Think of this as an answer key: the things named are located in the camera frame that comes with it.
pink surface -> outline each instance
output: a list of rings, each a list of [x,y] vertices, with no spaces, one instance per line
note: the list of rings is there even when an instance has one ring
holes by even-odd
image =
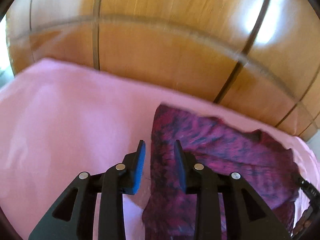
[[[302,176],[320,189],[319,165],[298,137],[234,111],[169,89],[44,59],[0,91],[0,206],[23,239],[81,171],[105,172],[147,147],[141,189],[124,195],[128,240],[144,239],[141,213],[149,198],[153,117],[161,103],[218,116],[243,131],[262,129],[292,148]],[[296,218],[308,206],[301,195]],[[96,239],[97,227],[94,229]]]

wrinkled pink fabric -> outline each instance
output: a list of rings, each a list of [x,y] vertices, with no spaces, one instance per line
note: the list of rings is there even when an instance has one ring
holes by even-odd
[[[143,139],[147,155],[141,188],[133,197],[124,195],[124,220],[128,240],[144,239],[141,214],[150,196],[150,137],[162,102],[220,117],[242,131],[266,131],[293,149],[302,176],[320,189],[316,158],[297,137],[189,95],[43,59],[0,91],[0,206],[22,238],[28,238],[78,173],[106,171]],[[295,219],[307,206],[301,194]]]

